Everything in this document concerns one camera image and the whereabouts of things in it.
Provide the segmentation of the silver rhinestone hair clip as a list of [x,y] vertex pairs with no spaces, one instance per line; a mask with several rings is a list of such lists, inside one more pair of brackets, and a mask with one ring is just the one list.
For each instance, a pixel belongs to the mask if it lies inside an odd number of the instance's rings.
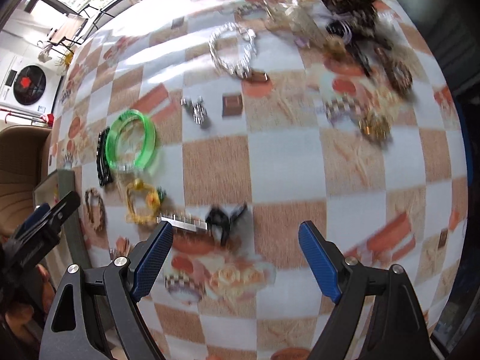
[[190,233],[207,233],[209,231],[208,224],[196,219],[190,215],[184,214],[160,214],[156,217],[157,222],[168,222],[174,228]]

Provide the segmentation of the black beaded hair clip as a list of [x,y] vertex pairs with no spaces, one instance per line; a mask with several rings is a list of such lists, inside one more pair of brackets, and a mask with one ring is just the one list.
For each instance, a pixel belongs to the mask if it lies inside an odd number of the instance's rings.
[[106,127],[98,134],[97,139],[96,167],[97,179],[100,187],[105,187],[113,182],[113,176],[106,156],[106,142],[109,131],[110,128]]

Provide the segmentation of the black claw hair clip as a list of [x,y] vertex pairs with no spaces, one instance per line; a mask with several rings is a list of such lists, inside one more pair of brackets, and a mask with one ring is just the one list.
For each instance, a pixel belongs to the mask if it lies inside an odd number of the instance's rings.
[[225,247],[230,238],[233,225],[247,211],[247,203],[237,206],[231,214],[227,214],[219,205],[213,205],[208,211],[205,222],[209,229],[220,228],[220,245]]

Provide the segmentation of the green translucent bangle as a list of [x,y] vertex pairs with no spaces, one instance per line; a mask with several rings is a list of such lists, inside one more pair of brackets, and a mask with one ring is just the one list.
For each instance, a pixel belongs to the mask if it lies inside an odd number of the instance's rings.
[[106,160],[115,172],[141,172],[154,157],[156,129],[140,111],[127,110],[112,124],[106,136]]

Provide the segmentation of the white jewelry tray box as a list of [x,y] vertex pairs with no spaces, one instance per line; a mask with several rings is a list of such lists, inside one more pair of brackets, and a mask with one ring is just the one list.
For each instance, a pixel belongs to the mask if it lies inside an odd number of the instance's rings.
[[[54,208],[64,197],[74,191],[74,172],[64,169],[55,170],[33,190],[33,206],[38,208],[43,203],[48,203],[51,208]],[[65,214],[61,214],[60,219],[62,228],[58,234],[59,243],[41,261],[50,274],[50,282],[54,289],[57,289],[70,265],[77,264],[81,268],[92,267],[80,226],[80,206],[68,218]]]

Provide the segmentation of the brown leather chair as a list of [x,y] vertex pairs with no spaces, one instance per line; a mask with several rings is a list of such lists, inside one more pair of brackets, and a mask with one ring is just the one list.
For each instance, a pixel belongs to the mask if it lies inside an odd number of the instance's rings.
[[1,130],[1,239],[34,210],[33,191],[47,177],[51,130],[13,125]]

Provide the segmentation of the lower white washing machine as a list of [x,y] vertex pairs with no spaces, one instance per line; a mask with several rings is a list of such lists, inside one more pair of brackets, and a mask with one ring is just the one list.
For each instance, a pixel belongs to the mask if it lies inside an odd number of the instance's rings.
[[31,58],[1,58],[1,107],[35,116],[50,114],[62,77]]

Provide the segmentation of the checkered vinyl tablecloth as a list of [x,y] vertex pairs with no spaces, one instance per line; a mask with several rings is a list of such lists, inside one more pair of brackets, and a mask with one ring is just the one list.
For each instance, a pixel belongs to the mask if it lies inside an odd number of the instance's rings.
[[[468,210],[464,141],[438,63],[396,0],[375,6],[412,71],[407,101],[375,55],[366,77],[352,60],[270,32],[263,12],[237,14],[254,1],[144,0],[97,31],[70,66],[49,168],[71,166],[80,191],[96,187],[98,134],[131,108],[153,121],[160,144],[143,179],[176,210],[202,218],[247,203],[226,247],[177,236],[139,302],[169,359],[305,356],[333,308],[299,247],[305,220],[363,264],[402,265],[435,328]],[[199,96],[207,128],[180,104]],[[360,132],[369,111],[391,125],[383,145]]]

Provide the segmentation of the black folding chair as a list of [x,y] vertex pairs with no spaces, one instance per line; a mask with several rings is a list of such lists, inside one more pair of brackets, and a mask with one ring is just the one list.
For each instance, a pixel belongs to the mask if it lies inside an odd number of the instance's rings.
[[124,0],[112,0],[102,8],[87,3],[79,13],[68,13],[58,28],[53,28],[46,39],[46,45],[65,56],[75,47],[81,46],[90,35],[106,22],[114,19],[116,7]]

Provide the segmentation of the clear plastic hair claw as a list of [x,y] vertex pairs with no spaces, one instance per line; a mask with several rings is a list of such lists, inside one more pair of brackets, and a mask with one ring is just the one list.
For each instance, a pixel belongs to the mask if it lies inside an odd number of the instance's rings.
[[324,48],[328,33],[317,26],[313,18],[300,5],[300,0],[275,3],[264,0],[263,3],[268,15],[264,24],[267,30],[291,31],[295,36],[306,40],[310,46]]

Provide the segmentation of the leopard print scrunchie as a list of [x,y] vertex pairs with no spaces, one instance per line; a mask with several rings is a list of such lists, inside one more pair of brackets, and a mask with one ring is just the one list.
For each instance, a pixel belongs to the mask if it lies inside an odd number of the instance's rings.
[[377,0],[320,0],[333,15],[327,30],[335,35],[343,36],[349,29],[352,41],[360,41],[376,37]]

